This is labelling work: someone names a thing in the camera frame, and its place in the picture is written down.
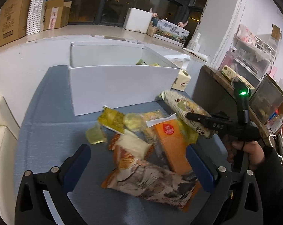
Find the right hand on gripper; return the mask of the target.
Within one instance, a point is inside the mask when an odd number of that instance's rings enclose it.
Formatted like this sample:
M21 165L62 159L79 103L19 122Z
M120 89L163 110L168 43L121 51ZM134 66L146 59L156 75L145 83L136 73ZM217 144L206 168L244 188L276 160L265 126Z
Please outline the right hand on gripper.
M265 161L264 151L257 141L229 141L225 144L225 147L228 152L227 161L229 163L234 163L233 158L237 154L238 150L242 150L248 154L249 167L252 171Z

